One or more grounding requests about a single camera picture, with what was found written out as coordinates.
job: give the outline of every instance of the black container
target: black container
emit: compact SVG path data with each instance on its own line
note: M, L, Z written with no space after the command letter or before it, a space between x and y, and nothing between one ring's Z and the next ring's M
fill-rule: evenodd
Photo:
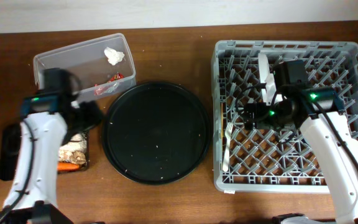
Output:
M167 184L188 175L204 159L210 127L205 108L190 91L171 83L144 83L110 106L102 145L125 177Z

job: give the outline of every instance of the brown wooden surface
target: brown wooden surface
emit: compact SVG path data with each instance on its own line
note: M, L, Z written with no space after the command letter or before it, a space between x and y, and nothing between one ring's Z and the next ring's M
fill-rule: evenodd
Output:
M36 90L34 55L116 32L123 33L128 41L138 83L146 80L181 83L199 96L210 115L210 63L214 45L219 40L358 43L358 21L0 34L0 147L3 127L18 116L23 97ZM104 98L98 103L106 111L113 100L114 97ZM100 126L90 134L90 168L58 176L59 209L75 223L98 220L107 223L230 223L270 219L292 212L305 213L314 219L334 217L329 195L227 195L217 191L213 184L212 150L183 180L163 186L132 182L110 165L99 135ZM11 184L0 180L0 209Z

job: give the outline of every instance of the plastic grid rack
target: plastic grid rack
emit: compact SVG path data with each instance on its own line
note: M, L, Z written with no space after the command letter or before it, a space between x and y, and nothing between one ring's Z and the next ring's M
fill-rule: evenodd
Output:
M234 102L240 86L259 83L258 53L268 57L270 71L282 61L305 62L314 87L331 86L343 100L349 129L358 140L358 45L353 42L238 41L216 43L211 61L214 104L214 183L221 191L328 193L324 176L312 148L298 131L286 144L278 141L292 134L291 128L244 130ZM250 89L239 99L260 101L260 90ZM233 122L228 172L223 172L223 133Z

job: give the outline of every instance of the white utensil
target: white utensil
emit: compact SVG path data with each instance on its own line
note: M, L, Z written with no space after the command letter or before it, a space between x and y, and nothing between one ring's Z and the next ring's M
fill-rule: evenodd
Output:
M231 140L231 133L233 129L233 123L228 122L226 131L224 132L224 136L226 137L226 148L224 150L224 156L223 156L223 164L222 164L222 170L224 172L227 172L229 170L229 157L230 157L230 140Z

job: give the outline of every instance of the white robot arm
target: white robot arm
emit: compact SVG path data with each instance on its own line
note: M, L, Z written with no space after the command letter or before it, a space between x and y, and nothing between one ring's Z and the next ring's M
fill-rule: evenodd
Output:
M45 88L24 99L21 148L0 223L72 223L57 209L58 151L75 134L99 124L103 114L94 101L76 103L71 77L76 78L58 68L45 70Z
M258 58L263 101L276 110L267 124L300 129L323 171L336 222L358 224L358 141L351 138L343 102L332 88L311 88L302 61L281 63L271 74L266 55Z
M351 138L346 115L327 113L358 165L358 141ZM338 224L358 222L358 173L323 114L310 117L300 131L311 146L333 198Z

